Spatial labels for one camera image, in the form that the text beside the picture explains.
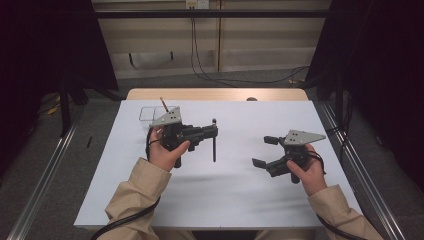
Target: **triangular metal bracket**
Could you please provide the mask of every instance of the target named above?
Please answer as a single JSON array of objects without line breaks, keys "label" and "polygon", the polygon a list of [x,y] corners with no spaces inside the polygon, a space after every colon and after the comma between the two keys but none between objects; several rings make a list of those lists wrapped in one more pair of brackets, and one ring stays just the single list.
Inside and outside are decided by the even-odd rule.
[{"label": "triangular metal bracket", "polygon": [[284,145],[301,146],[307,143],[316,142],[325,139],[326,136],[322,134],[309,133],[298,130],[290,130],[284,140]]},{"label": "triangular metal bracket", "polygon": [[164,115],[156,118],[152,122],[152,124],[150,124],[150,127],[164,126],[164,125],[180,123],[180,122],[182,122],[180,107],[175,107],[175,108],[169,110]]}]

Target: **hand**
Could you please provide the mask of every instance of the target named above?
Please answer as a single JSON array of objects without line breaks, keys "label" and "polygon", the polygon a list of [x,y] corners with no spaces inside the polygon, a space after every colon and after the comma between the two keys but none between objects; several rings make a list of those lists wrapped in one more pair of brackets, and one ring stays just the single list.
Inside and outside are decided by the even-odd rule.
[{"label": "hand", "polygon": [[[306,149],[310,152],[315,152],[315,149],[310,144],[305,145]],[[303,188],[306,194],[311,196],[324,188],[327,184],[324,179],[324,172],[322,171],[321,162],[315,158],[310,158],[308,163],[302,169],[292,160],[287,161],[287,167],[294,173],[300,180],[302,180]]]},{"label": "hand", "polygon": [[173,151],[168,151],[160,144],[162,138],[163,127],[154,127],[150,135],[150,158],[149,162],[165,171],[170,172],[175,165],[175,162],[181,155],[183,155],[188,147],[190,141],[185,141]]}]

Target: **wall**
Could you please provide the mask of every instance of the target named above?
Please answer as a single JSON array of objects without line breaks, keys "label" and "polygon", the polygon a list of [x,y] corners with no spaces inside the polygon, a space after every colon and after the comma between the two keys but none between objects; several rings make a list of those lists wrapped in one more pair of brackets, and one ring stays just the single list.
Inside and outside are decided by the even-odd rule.
[{"label": "wall", "polygon": [[[96,10],[185,9],[185,1],[178,0],[92,1]],[[330,2],[210,0],[210,9],[318,10],[328,9]],[[99,23],[117,78],[148,76],[146,71],[154,69],[162,69],[162,73],[166,69],[192,71],[190,19],[100,19]],[[195,19],[199,57],[208,72],[309,65],[323,24],[324,19]],[[172,62],[171,52],[175,56]],[[132,53],[135,66],[129,64],[128,53]]]}]

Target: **gray floor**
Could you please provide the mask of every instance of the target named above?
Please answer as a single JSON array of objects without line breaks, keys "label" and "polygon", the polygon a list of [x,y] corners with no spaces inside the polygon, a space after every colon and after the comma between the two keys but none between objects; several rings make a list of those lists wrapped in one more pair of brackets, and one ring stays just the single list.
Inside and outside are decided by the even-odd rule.
[{"label": "gray floor", "polygon": [[[288,80],[281,80],[290,73],[291,70],[214,73],[210,74],[210,78],[262,82],[238,83],[227,81],[227,83],[236,87],[295,87],[296,84],[292,85]],[[297,74],[294,79],[302,79],[305,74],[306,70]],[[263,83],[273,80],[281,81]],[[131,88],[136,87],[230,87],[210,79],[202,80],[193,74],[119,80],[119,85],[120,91],[115,93],[121,96],[126,96]],[[92,235],[92,232],[88,230],[73,227],[73,222],[101,157],[119,109],[119,102],[113,102],[91,90],[86,92],[90,98],[86,106],[74,106],[71,103],[73,116],[80,113],[81,118],[68,149],[41,201],[32,225],[28,231],[23,232],[26,239],[89,239]],[[325,128],[331,128],[322,110],[324,103],[317,101],[315,89],[308,89],[307,94],[314,101]],[[325,103],[334,104],[334,98],[332,97]],[[40,109],[50,106],[51,103],[47,103],[40,106]],[[8,237],[19,214],[37,186],[50,157],[55,151],[60,132],[60,112],[53,115],[41,115],[32,136],[4,176],[0,189],[0,226],[2,226],[0,228],[0,239]],[[378,191],[395,216],[405,239],[421,239],[424,236],[424,228],[422,227],[424,222],[424,194],[399,169],[390,150],[377,143],[376,137],[377,134],[373,128],[369,126],[360,111],[354,108],[349,131],[350,141],[357,150]],[[340,143],[338,143],[335,135],[332,135],[330,139],[338,154]],[[372,203],[368,200],[366,192],[346,156],[343,157],[342,164],[362,211],[383,235],[384,239],[390,239],[385,226],[380,221],[378,211],[375,211]],[[208,236],[208,239],[211,239],[213,234],[209,233]],[[326,236],[320,231],[317,233],[317,239],[326,239]]]}]

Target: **cuff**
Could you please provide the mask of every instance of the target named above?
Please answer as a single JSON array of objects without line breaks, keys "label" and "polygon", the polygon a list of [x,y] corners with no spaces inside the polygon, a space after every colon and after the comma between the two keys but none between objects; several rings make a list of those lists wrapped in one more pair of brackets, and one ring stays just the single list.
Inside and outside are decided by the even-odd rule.
[{"label": "cuff", "polygon": [[135,164],[129,182],[146,196],[158,198],[165,190],[171,178],[171,173],[139,158]]},{"label": "cuff", "polygon": [[333,222],[335,216],[347,213],[350,209],[339,185],[315,193],[308,201],[320,217],[330,222]]}]

